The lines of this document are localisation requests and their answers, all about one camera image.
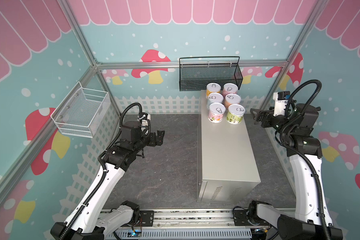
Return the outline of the yellow label can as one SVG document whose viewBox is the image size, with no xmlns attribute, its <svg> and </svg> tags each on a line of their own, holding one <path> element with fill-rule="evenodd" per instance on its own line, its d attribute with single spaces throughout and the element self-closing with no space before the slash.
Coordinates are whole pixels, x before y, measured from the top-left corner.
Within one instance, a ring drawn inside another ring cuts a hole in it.
<svg viewBox="0 0 360 240">
<path fill-rule="evenodd" d="M 207 84 L 206 87 L 206 97 L 208 98 L 208 96 L 212 93 L 220 93 L 221 91 L 221 86 L 217 83 L 209 83 Z"/>
</svg>

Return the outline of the orange label can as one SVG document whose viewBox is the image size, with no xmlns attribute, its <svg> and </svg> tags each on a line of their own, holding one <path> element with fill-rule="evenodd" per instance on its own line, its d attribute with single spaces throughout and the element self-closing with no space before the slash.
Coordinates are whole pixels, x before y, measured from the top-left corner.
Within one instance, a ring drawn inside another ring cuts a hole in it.
<svg viewBox="0 0 360 240">
<path fill-rule="evenodd" d="M 241 97 L 237 94 L 227 94 L 225 96 L 224 105 L 226 108 L 229 108 L 230 105 L 240 104 L 241 100 Z"/>
</svg>

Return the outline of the beige label can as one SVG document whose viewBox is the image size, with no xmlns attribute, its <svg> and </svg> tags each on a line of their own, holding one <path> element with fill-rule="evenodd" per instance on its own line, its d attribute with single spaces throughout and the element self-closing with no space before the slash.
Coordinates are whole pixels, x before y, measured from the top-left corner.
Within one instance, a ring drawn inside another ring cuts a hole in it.
<svg viewBox="0 0 360 240">
<path fill-rule="evenodd" d="M 226 108 L 221 103 L 212 103 L 209 106 L 208 120 L 212 123 L 220 123 L 226 112 Z"/>
</svg>

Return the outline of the white lid can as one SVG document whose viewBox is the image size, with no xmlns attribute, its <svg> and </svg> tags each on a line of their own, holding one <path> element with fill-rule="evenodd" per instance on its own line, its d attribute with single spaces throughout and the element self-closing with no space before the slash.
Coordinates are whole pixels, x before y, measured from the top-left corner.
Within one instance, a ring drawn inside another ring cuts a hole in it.
<svg viewBox="0 0 360 240">
<path fill-rule="evenodd" d="M 213 103 L 222 103 L 224 101 L 224 97 L 220 93 L 210 93 L 207 97 L 207 107 L 209 107 Z"/>
</svg>

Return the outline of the pink label can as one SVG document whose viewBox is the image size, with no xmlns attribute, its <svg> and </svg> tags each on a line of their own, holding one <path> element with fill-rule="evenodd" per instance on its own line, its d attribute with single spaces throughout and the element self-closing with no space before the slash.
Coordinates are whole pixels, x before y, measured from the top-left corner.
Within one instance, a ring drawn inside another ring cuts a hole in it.
<svg viewBox="0 0 360 240">
<path fill-rule="evenodd" d="M 228 94 L 236 94 L 238 92 L 239 88 L 236 84 L 233 83 L 226 83 L 223 87 L 223 97 L 225 97 Z"/>
</svg>

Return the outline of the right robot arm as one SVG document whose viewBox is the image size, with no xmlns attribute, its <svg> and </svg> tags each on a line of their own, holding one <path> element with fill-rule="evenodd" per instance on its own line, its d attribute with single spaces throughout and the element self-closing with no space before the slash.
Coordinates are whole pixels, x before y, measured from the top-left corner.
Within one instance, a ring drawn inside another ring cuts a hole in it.
<svg viewBox="0 0 360 240">
<path fill-rule="evenodd" d="M 336 228 L 325 201 L 322 183 L 322 146 L 311 133 L 321 108 L 311 103 L 322 83 L 309 80 L 289 91 L 274 93 L 274 107 L 251 109 L 255 122 L 262 128 L 273 128 L 275 140 L 287 151 L 295 178 L 296 208 L 294 217 L 271 204 L 253 200 L 245 213 L 233 208 L 234 220 L 252 226 L 267 223 L 283 240 L 341 240 L 343 232 Z"/>
</svg>

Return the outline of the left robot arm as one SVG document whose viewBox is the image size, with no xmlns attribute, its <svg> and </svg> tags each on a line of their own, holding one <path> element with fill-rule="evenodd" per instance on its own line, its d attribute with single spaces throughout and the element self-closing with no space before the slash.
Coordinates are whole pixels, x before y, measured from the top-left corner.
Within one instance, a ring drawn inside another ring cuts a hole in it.
<svg viewBox="0 0 360 240">
<path fill-rule="evenodd" d="M 56 240 L 104 240 L 123 225 L 140 224 L 139 205 L 125 201 L 116 210 L 100 217 L 114 187 L 137 157 L 144 157 L 145 147 L 161 146 L 165 131 L 152 132 L 150 115 L 140 103 L 123 111 L 117 136 L 98 156 L 101 167 L 90 188 L 75 210 L 56 222 L 51 235 Z"/>
</svg>

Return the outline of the green label can front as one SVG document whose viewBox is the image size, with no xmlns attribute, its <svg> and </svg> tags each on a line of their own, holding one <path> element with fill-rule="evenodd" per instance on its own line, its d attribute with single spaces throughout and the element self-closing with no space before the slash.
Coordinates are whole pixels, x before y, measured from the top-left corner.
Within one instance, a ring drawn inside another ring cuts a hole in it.
<svg viewBox="0 0 360 240">
<path fill-rule="evenodd" d="M 232 125 L 238 125 L 243 120 L 246 109 L 239 104 L 232 104 L 228 107 L 226 120 Z"/>
</svg>

